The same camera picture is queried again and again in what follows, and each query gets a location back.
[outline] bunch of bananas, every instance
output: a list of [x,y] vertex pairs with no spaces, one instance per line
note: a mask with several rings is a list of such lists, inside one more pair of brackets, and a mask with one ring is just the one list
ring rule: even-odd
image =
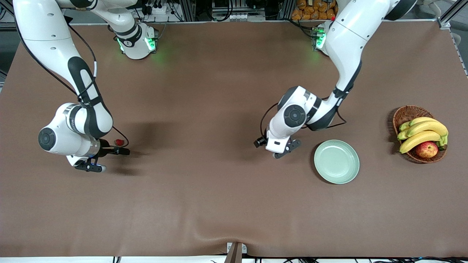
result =
[[400,146],[401,153],[407,153],[418,144],[435,141],[439,148],[447,145],[448,130],[439,121],[429,117],[419,117],[400,126],[398,140],[406,140]]

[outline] plate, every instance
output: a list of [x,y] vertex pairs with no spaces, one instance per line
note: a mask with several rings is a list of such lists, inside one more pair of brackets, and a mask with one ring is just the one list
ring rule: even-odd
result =
[[356,151],[340,140],[328,140],[319,145],[314,155],[315,168],[330,183],[343,184],[353,180],[359,171]]

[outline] fruit basket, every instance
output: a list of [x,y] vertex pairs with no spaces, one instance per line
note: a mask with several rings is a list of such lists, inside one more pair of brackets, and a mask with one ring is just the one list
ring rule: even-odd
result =
[[[395,114],[393,115],[393,128],[396,132],[396,134],[399,133],[399,127],[400,125],[402,125],[403,123],[405,122],[408,122],[408,121],[411,121],[415,118],[418,118],[418,117],[431,117],[431,118],[434,118],[434,116],[426,111],[425,109],[419,107],[419,106],[415,106],[415,105],[406,105],[406,106],[403,106],[401,108],[399,108]],[[447,153],[447,150],[439,150],[439,152],[432,158],[422,158],[422,157],[419,157],[417,154],[416,154],[416,151],[415,149],[411,149],[409,152],[407,152],[406,154],[418,161],[418,162],[421,162],[421,163],[433,163],[433,162],[437,162],[437,161],[440,161],[444,156],[445,154]]]

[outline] brown tablecloth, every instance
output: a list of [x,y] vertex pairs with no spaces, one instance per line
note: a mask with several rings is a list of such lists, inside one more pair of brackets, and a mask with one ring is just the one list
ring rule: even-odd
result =
[[[157,54],[139,61],[106,27],[77,29],[134,152],[102,158],[102,174],[44,152],[39,130],[75,97],[20,46],[0,95],[0,256],[206,255],[229,241],[256,256],[468,255],[468,82],[436,22],[383,23],[340,108],[348,124],[301,130],[302,146],[280,160],[253,145],[265,110],[296,85],[327,96],[338,78],[298,28],[168,25]],[[406,104],[449,128],[444,160],[395,154],[388,115]],[[354,181],[317,174],[314,148],[328,139],[356,149]]]

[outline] red apple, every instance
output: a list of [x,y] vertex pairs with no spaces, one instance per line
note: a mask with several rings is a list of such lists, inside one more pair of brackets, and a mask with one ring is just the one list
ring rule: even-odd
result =
[[432,158],[439,152],[437,145],[431,141],[416,146],[416,154],[422,158]]

